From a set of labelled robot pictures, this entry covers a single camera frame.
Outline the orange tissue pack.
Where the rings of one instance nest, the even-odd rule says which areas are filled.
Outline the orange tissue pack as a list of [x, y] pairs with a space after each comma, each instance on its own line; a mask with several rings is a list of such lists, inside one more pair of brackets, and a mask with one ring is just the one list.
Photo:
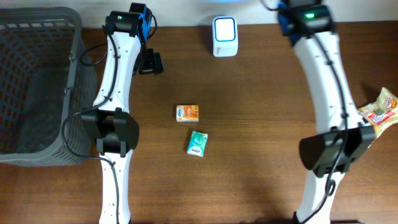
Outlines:
[[198, 105], [177, 105], [176, 106], [177, 122], [198, 122], [199, 106]]

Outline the teal tissue pack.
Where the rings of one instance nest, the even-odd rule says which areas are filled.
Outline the teal tissue pack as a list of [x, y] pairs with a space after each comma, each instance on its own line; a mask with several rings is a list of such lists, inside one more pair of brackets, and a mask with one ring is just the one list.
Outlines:
[[188, 143], [187, 154], [203, 157], [208, 141], [208, 134], [193, 131]]

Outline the yellow snack bag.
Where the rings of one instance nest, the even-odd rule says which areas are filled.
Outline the yellow snack bag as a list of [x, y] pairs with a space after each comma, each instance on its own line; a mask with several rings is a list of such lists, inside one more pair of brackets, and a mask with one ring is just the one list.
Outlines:
[[374, 128], [377, 139], [389, 126], [397, 124], [397, 97], [382, 87], [376, 101], [359, 108], [358, 112]]

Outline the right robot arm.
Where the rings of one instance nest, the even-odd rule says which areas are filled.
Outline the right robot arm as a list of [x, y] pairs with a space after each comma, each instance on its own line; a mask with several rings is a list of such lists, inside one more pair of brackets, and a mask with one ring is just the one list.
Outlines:
[[317, 133], [299, 142], [307, 174], [293, 223], [330, 223], [340, 182], [375, 140], [353, 101], [340, 55], [340, 37], [321, 1], [280, 1], [277, 19], [307, 79]]

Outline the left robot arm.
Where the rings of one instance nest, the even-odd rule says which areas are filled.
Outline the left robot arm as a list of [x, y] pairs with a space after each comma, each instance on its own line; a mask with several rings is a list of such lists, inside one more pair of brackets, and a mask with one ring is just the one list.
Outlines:
[[160, 54], [147, 47], [157, 30], [153, 13], [113, 11], [106, 18], [107, 59], [100, 90], [81, 119], [101, 161], [100, 223], [129, 223], [129, 170], [139, 140], [139, 125], [129, 111], [134, 75], [164, 71]]

